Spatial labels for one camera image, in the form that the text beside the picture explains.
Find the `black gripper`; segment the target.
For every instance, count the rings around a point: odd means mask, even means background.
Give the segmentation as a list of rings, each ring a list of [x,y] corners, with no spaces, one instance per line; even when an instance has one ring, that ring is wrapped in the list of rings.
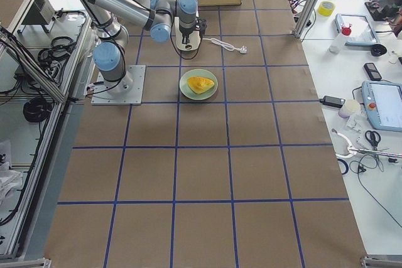
[[[199,32],[199,37],[203,38],[207,29],[207,20],[203,18],[196,17],[190,23],[185,23],[183,20],[179,19],[179,30],[182,34],[182,43],[184,45],[189,44],[189,36],[194,32]]]

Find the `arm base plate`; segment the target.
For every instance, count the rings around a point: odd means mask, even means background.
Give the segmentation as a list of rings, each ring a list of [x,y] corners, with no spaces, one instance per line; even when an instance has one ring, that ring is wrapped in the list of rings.
[[[141,105],[145,75],[145,65],[128,65],[126,75],[118,85],[115,86],[114,83],[104,82],[102,85],[94,87],[91,104]]]

